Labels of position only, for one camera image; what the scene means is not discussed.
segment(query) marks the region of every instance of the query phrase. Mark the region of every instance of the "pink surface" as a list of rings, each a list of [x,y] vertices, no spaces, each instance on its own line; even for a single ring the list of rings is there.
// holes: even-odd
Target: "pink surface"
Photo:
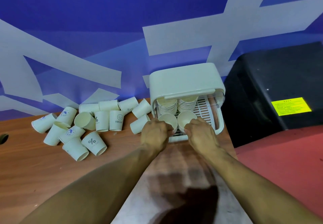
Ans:
[[[236,153],[244,165],[323,218],[323,126],[279,132]]]

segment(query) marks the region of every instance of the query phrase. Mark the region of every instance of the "yellow sticker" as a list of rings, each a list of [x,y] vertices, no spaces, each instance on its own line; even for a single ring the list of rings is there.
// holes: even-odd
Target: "yellow sticker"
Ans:
[[[303,97],[287,99],[287,100],[277,100],[272,101],[278,116],[302,113],[302,112],[311,112],[311,108],[306,104]]]

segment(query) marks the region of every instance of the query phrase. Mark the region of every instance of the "person's left hand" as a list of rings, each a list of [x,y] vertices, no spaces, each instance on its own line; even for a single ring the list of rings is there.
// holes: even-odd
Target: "person's left hand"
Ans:
[[[141,131],[141,144],[160,153],[165,149],[168,138],[173,134],[173,127],[170,124],[153,118]]]

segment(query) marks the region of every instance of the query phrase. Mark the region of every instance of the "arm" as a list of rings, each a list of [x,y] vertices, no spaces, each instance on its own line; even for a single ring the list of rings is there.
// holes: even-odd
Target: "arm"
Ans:
[[[21,224],[110,223],[152,160],[166,147],[172,127],[153,119],[144,126],[141,145],[107,163],[45,201]]]
[[[283,189],[231,157],[202,118],[191,120],[185,131],[192,147],[216,169],[255,224],[323,223]]]

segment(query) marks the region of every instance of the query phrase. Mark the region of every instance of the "wooden table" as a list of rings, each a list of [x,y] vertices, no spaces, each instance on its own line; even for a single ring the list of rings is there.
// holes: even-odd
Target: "wooden table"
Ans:
[[[136,120],[130,113],[123,131],[100,133],[108,145],[102,155],[90,153],[76,162],[62,150],[62,144],[52,147],[43,143],[46,134],[37,133],[30,125],[39,117],[0,122],[0,135],[9,134],[7,142],[0,145],[1,223],[18,223],[71,182],[139,145],[140,134],[130,130],[130,123]],[[236,157],[226,128],[218,138]],[[212,169],[187,141],[170,143],[147,168],[113,223],[178,223],[178,218],[212,223],[217,198]],[[194,216],[189,214],[192,208]]]

